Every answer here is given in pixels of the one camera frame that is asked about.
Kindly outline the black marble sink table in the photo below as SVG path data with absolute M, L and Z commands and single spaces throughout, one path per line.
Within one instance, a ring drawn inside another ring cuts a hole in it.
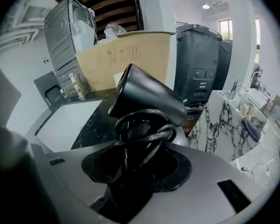
M 84 101 L 52 104 L 30 127 L 25 138 L 45 153 L 57 153 L 117 140 L 117 120 L 108 115 L 114 89 L 97 91 Z

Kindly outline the grey metal appliance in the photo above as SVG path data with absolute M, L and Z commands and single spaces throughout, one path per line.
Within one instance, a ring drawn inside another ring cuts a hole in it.
M 95 13 L 78 0 L 62 0 L 46 16 L 44 31 L 55 71 L 97 42 Z
M 55 71 L 56 78 L 62 89 L 65 86 L 72 84 L 70 74 L 78 75 L 81 82 L 85 82 L 85 77 L 76 58 Z

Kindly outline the large black wheeled bin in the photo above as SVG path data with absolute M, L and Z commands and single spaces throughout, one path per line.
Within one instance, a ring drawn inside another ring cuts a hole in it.
M 188 107 L 205 104 L 212 92 L 222 36 L 208 27 L 187 24 L 176 29 L 176 38 L 174 91 Z

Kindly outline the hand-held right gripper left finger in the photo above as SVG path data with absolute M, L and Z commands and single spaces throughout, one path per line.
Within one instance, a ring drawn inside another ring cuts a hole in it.
M 108 146 L 102 143 L 49 154 L 37 144 L 31 146 L 39 177 L 61 224 L 116 224 L 90 208 L 106 184 L 92 181 L 81 167 L 87 155 Z

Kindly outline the white marble sink cabinet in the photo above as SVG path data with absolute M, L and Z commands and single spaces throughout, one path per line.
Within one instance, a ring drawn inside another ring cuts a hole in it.
M 212 91 L 204 111 L 188 135 L 188 143 L 190 148 L 233 161 L 251 151 L 259 142 L 254 141 L 245 129 L 244 117 L 238 109 L 242 103 L 255 105 L 238 93 L 229 100 L 229 94 L 229 91 Z M 267 118 L 259 109 L 257 116 L 249 120 L 261 134 L 265 133 Z

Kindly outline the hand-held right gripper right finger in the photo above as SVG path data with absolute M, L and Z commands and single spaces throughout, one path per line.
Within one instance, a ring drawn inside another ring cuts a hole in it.
M 215 155 L 161 145 L 145 157 L 135 147 L 100 152 L 103 216 L 120 224 L 217 224 L 262 202 L 264 190 Z

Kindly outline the large cardboard box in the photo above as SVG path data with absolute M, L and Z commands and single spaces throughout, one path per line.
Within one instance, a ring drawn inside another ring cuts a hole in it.
M 76 53 L 78 64 L 93 91 L 114 89 L 114 75 L 134 64 L 166 82 L 172 32 L 135 31 Z

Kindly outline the beige crumpled cloth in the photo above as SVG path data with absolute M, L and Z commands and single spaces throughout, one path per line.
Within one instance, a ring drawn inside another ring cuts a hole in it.
M 242 103 L 239 105 L 238 109 L 243 117 L 248 117 L 249 119 L 251 119 L 257 116 L 258 109 L 253 105 Z

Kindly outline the crumpled clear plastic wrap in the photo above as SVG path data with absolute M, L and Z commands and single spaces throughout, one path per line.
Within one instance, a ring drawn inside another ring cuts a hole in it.
M 106 25 L 104 29 L 104 34 L 106 39 L 116 38 L 117 35 L 125 34 L 127 31 L 120 25 L 111 22 Z

